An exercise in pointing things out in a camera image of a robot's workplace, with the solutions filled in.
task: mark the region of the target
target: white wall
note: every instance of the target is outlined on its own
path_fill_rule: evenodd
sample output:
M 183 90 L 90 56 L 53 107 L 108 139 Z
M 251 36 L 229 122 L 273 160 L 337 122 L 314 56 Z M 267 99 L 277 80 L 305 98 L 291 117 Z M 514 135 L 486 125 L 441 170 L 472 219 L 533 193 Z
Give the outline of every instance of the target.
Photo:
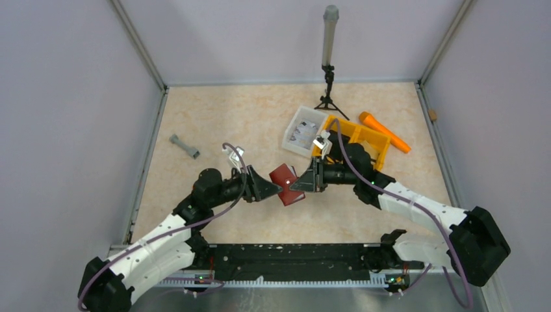
M 160 92 L 108 1 L 2 1 L 0 311 L 76 311 L 120 242 Z
M 123 0 L 169 85 L 322 81 L 323 13 L 340 10 L 338 81 L 418 79 L 462 0 Z
M 498 271 L 514 311 L 551 296 L 551 1 L 478 1 L 427 85 L 468 207 L 511 246 Z

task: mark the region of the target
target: white plastic bin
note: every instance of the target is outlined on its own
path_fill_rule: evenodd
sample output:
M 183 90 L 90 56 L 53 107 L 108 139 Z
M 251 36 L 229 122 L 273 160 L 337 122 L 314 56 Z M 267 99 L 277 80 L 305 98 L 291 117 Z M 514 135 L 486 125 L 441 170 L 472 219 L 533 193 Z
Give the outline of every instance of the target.
M 322 111 L 306 106 L 299 107 L 287 130 L 285 130 L 281 147 L 304 157 L 312 157 L 314 150 L 313 140 L 316 138 L 316 135 L 321 133 L 322 127 L 326 124 L 328 117 L 329 115 Z M 312 124 L 315 125 L 316 131 L 313 131 Z

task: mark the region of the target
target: gray floor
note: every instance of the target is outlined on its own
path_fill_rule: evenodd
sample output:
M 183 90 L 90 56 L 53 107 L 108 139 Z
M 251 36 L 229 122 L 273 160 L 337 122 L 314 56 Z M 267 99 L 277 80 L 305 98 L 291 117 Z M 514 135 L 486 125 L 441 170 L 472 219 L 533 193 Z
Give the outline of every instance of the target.
M 455 278 L 455 284 L 464 298 L 459 278 Z M 418 288 L 402 298 L 368 293 L 376 291 L 375 289 L 222 289 L 197 299 L 179 291 L 158 297 L 169 290 L 175 289 L 149 290 L 131 311 L 464 311 L 455 301 L 446 279 L 440 274 L 427 276 Z M 486 312 L 480 289 L 473 287 L 472 290 L 474 309 L 470 311 Z

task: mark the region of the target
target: beige table surface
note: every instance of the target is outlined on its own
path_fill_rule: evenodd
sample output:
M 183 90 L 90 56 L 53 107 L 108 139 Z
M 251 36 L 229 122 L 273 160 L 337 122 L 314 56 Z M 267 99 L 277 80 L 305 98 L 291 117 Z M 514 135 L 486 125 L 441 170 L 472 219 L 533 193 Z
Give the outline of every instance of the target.
M 281 148 L 283 133 L 297 108 L 317 105 L 324 88 L 324 84 L 170 88 L 133 240 L 171 213 L 203 169 L 217 168 L 229 177 L 223 142 L 243 147 L 245 162 L 268 180 L 282 163 L 295 166 L 301 175 L 310 160 Z M 450 204 L 413 83 L 335 84 L 332 98 L 352 121 L 369 111 L 411 146 L 408 154 L 389 148 L 385 174 Z M 168 142 L 173 133 L 199 149 L 201 156 L 193 160 Z M 379 242 L 382 234 L 396 228 L 429 233 L 401 216 L 363 204 L 350 185 L 330 185 L 325 192 L 307 194 L 305 200 L 287 207 L 277 196 L 259 203 L 241 201 L 202 234 L 209 243 Z

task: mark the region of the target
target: red book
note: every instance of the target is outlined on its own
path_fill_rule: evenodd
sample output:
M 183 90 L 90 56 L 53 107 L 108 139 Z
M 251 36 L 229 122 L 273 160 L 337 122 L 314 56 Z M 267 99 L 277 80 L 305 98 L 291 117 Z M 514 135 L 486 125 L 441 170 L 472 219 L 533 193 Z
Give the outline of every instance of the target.
M 270 172 L 270 179 L 273 183 L 283 187 L 283 192 L 278 194 L 279 199 L 283 202 L 283 205 L 288 206 L 306 198 L 304 192 L 289 189 L 291 184 L 298 179 L 293 166 L 282 164 L 274 171 Z

